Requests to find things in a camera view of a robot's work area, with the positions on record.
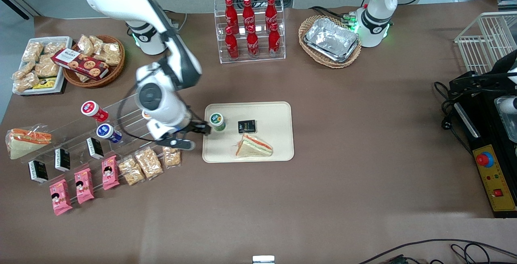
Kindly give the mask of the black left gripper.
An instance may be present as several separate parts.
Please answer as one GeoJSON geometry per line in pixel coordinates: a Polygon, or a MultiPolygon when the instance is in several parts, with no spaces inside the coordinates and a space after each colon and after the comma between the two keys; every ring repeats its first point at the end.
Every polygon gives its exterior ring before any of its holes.
{"type": "Polygon", "coordinates": [[[516,91],[516,72],[504,74],[478,75],[476,72],[466,72],[449,82],[449,96],[479,93],[484,89],[494,91],[516,91]],[[483,88],[478,84],[483,80],[483,88]]]}

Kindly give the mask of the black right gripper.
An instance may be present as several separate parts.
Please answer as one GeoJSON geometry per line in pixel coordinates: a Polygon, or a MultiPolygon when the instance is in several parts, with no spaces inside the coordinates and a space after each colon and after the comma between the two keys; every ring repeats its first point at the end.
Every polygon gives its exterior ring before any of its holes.
{"type": "Polygon", "coordinates": [[[171,136],[176,133],[199,133],[203,135],[210,135],[211,132],[212,128],[206,121],[181,122],[180,124],[171,127],[170,129],[171,136]]]}

